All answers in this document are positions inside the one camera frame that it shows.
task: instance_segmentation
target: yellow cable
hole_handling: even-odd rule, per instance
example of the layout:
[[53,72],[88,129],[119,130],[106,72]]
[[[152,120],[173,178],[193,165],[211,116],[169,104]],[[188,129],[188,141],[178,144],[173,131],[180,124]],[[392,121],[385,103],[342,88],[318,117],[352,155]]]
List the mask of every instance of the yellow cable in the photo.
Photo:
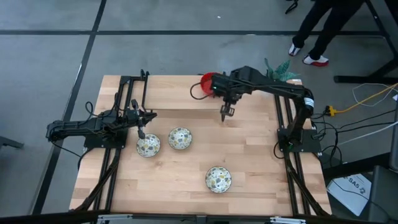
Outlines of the yellow cable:
[[335,109],[333,109],[332,106],[330,106],[330,115],[331,115],[331,116],[334,116],[334,115],[337,114],[337,113],[345,113],[345,112],[347,112],[347,111],[353,109],[354,107],[360,105],[361,103],[364,103],[365,101],[368,101],[368,100],[370,100],[371,98],[374,98],[375,96],[378,96],[378,95],[384,93],[384,92],[387,91],[387,90],[390,90],[390,89],[392,89],[392,88],[395,88],[397,85],[398,85],[398,83],[396,83],[396,84],[394,84],[394,85],[392,85],[392,86],[390,86],[390,87],[384,89],[383,91],[380,91],[379,93],[376,93],[376,94],[374,94],[374,95],[371,95],[371,96],[369,96],[368,98],[366,98],[365,100],[362,100],[362,101],[360,101],[359,103],[356,103],[355,105],[350,106],[349,108],[347,108],[347,109],[345,109],[345,110],[342,110],[342,111],[335,110]]

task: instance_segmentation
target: gray floor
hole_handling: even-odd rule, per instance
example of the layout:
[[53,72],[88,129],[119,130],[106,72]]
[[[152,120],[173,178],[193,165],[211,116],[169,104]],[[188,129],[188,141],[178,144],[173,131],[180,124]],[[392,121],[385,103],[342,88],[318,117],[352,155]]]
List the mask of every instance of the gray floor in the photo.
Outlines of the gray floor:
[[[373,1],[394,42],[397,27],[382,1]],[[100,30],[297,30],[311,2],[301,1],[289,15],[289,2],[278,0],[241,1],[108,1]],[[100,0],[0,2],[0,29],[91,30]],[[316,30],[322,28],[322,22]],[[369,10],[363,7],[345,30],[376,30]],[[48,123],[62,117],[75,81],[88,36],[0,36],[0,136],[25,143],[21,150],[0,150],[0,217],[25,215],[35,197],[48,158],[50,144],[44,138]],[[311,37],[298,57],[287,55],[291,37],[233,35],[122,35],[97,36],[81,84],[72,119],[86,119],[84,104],[96,101],[103,75],[138,75],[139,70],[159,75],[186,75],[208,71],[231,71],[249,65],[265,71],[264,57],[277,66],[291,59],[290,70],[300,73],[316,100],[316,111],[326,105],[344,109],[354,103],[351,89],[356,85],[336,84],[334,75],[367,75],[392,58],[382,38],[337,37],[325,53],[327,68],[304,65],[301,60],[311,49]],[[363,99],[382,89],[358,89]],[[336,126],[357,121],[394,108],[391,97],[369,108],[359,106],[349,113],[326,120]],[[388,122],[392,114],[374,121]],[[376,130],[364,128],[342,134],[345,141]],[[341,147],[345,161],[355,161],[387,152],[391,130]],[[322,146],[333,143],[330,133]],[[64,147],[81,153],[82,138],[68,138]],[[57,164],[45,213],[68,210],[77,175],[77,159],[62,152]]]

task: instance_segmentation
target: black cable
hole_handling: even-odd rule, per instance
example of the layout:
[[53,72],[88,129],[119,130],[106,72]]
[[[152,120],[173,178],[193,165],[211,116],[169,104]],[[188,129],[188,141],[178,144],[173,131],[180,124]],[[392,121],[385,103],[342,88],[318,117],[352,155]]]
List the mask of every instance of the black cable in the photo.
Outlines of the black cable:
[[191,86],[191,89],[189,89],[189,93],[191,94],[191,97],[192,98],[194,98],[195,100],[203,100],[203,99],[205,99],[205,98],[207,98],[207,97],[209,97],[209,96],[211,96],[212,94],[208,94],[208,95],[206,95],[206,96],[204,96],[204,97],[201,97],[201,98],[196,98],[196,97],[194,97],[193,95],[192,95],[192,89],[193,89],[193,87],[195,87],[195,86],[197,86],[197,85],[200,85],[202,82],[198,82],[198,83],[195,83],[195,84],[193,84],[192,86]]
[[275,146],[274,146],[274,156],[276,157],[276,158],[278,158],[278,159],[283,159],[284,157],[279,157],[279,156],[277,156],[276,155],[276,146],[279,144],[279,141],[275,144]]
[[360,123],[360,122],[367,121],[367,120],[369,120],[369,119],[377,118],[377,117],[380,117],[380,116],[385,115],[385,114],[388,114],[388,113],[392,113],[392,112],[394,112],[395,110],[390,110],[390,111],[387,111],[387,112],[384,112],[384,113],[381,113],[381,114],[372,116],[372,117],[370,117],[370,118],[365,118],[365,119],[362,119],[362,120],[357,121],[357,122],[353,122],[353,123],[350,123],[350,124],[343,125],[343,126],[340,127],[339,129],[341,129],[341,128],[343,128],[343,127],[346,127],[346,126],[349,126],[349,125],[358,124],[358,123]]
[[80,163],[81,163],[81,160],[83,159],[83,157],[84,157],[87,153],[89,153],[91,150],[92,150],[92,149],[87,149],[86,152],[83,153],[83,154],[81,155],[79,161],[77,162],[77,170],[80,169]]
[[322,116],[322,119],[323,119],[323,130],[324,130],[324,132],[323,132],[323,136],[319,139],[319,141],[322,141],[323,138],[326,136],[326,121],[325,121],[325,117]]
[[51,143],[52,143],[54,146],[57,146],[57,147],[60,148],[60,149],[63,149],[63,150],[65,150],[65,151],[69,152],[69,153],[72,153],[73,155],[75,155],[75,156],[77,156],[77,157],[79,157],[79,158],[81,159],[81,156],[79,156],[78,154],[72,152],[71,150],[65,149],[64,147],[61,147],[61,146],[55,144],[54,142],[51,142]]
[[335,135],[336,135],[335,144],[332,145],[332,146],[328,146],[328,147],[326,147],[326,148],[324,148],[324,149],[322,150],[322,152],[324,152],[325,150],[327,150],[327,149],[333,147],[333,149],[332,149],[331,152],[330,152],[329,161],[326,162],[326,163],[322,163],[322,164],[330,163],[330,166],[332,167],[333,164],[332,164],[331,160],[332,160],[332,158],[333,158],[333,156],[335,155],[335,153],[336,153],[337,150],[338,150],[339,153],[340,153],[340,164],[342,164],[342,163],[343,163],[343,155],[342,155],[342,153],[341,153],[341,149],[337,146],[337,144],[338,144],[338,131],[337,131],[337,129],[336,129],[332,124],[327,123],[327,122],[314,122],[314,123],[316,123],[316,124],[325,124],[325,125],[327,124],[327,125],[331,126],[331,127],[335,130]]
[[325,115],[326,115],[326,112],[324,111],[323,113],[315,113],[315,114],[313,114],[312,116],[314,116],[314,115],[319,115],[318,117],[316,117],[316,118],[313,118],[313,117],[311,117],[311,119],[319,119],[319,118],[324,118],[325,117]]
[[345,191],[345,192],[348,192],[348,193],[352,193],[352,194],[356,194],[356,195],[361,196],[362,198],[365,198],[366,200],[368,200],[368,202],[372,203],[372,204],[375,205],[377,208],[380,208],[380,210],[382,210],[382,211],[387,215],[387,217],[388,217],[389,220],[393,220],[393,219],[391,218],[391,216],[387,213],[387,211],[385,211],[385,210],[384,210],[380,205],[378,205],[377,203],[372,202],[370,199],[366,198],[365,196],[363,196],[363,195],[361,195],[361,194],[358,194],[358,193],[356,193],[356,192],[352,192],[352,191],[350,191],[350,190],[345,190],[345,189],[343,189],[342,187],[340,187],[340,185],[338,185],[338,184],[335,182],[335,180],[331,180],[331,181],[333,181],[333,183],[335,183],[335,184],[337,185],[337,187],[339,187],[342,191]]
[[86,109],[87,113],[90,114],[90,116],[94,116],[94,117],[98,117],[98,118],[105,118],[105,117],[111,115],[111,114],[112,114],[112,111],[115,109],[115,107],[116,107],[118,110],[124,111],[124,110],[122,110],[122,109],[119,108],[119,105],[117,105],[117,103],[116,103],[116,98],[117,98],[117,97],[118,97],[118,93],[115,93],[115,94],[114,94],[113,105],[112,105],[112,108],[110,109],[110,111],[108,112],[108,114],[103,114],[103,115],[101,115],[101,114],[98,114],[98,115],[97,115],[97,114],[94,114],[94,106],[93,106],[93,103],[90,102],[90,101],[87,101],[87,102],[86,102],[86,104],[85,104],[85,109]]
[[339,162],[339,164],[342,164],[343,163],[343,154],[341,153],[341,149],[338,146],[334,146],[334,145],[328,146],[328,147],[322,149],[322,152],[325,152],[326,150],[328,150],[331,147],[333,147],[333,149],[330,152],[330,158],[329,158],[328,162],[321,162],[322,165],[330,163],[330,167],[333,167],[333,164],[332,164],[331,160],[332,160],[333,156],[336,154],[336,151],[338,151],[339,154],[340,154],[340,162]]
[[369,124],[369,125],[359,126],[359,127],[348,129],[348,130],[344,130],[344,131],[338,131],[337,133],[345,133],[345,132],[348,132],[348,131],[354,131],[354,130],[361,129],[361,128],[367,128],[367,127],[371,127],[371,126],[378,126],[378,125],[385,125],[385,124],[394,124],[394,122]]

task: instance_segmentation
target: green plant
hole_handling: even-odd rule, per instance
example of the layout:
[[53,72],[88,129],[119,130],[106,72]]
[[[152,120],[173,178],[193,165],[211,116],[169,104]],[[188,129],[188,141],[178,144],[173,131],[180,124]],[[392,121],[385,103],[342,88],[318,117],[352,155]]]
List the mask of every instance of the green plant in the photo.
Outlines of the green plant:
[[287,69],[289,68],[289,65],[290,65],[290,60],[287,60],[286,62],[282,63],[275,70],[273,70],[269,66],[268,59],[264,58],[264,61],[266,63],[267,69],[268,69],[267,77],[269,77],[273,80],[280,80],[282,82],[286,82],[287,80],[290,80],[290,79],[293,79],[294,77],[299,76],[299,74],[287,71]]

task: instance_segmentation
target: shoe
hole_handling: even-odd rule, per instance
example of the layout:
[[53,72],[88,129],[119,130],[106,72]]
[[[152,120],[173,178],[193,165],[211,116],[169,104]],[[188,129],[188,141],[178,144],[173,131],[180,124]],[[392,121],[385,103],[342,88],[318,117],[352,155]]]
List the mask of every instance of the shoe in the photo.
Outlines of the shoe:
[[324,67],[329,64],[329,59],[325,58],[324,56],[321,55],[321,57],[318,60],[312,59],[309,55],[305,57],[303,60],[304,64],[307,65],[314,65],[317,67]]
[[300,50],[301,50],[300,48],[298,48],[294,44],[292,44],[292,46],[289,49],[289,55],[290,56],[296,56],[299,53]]

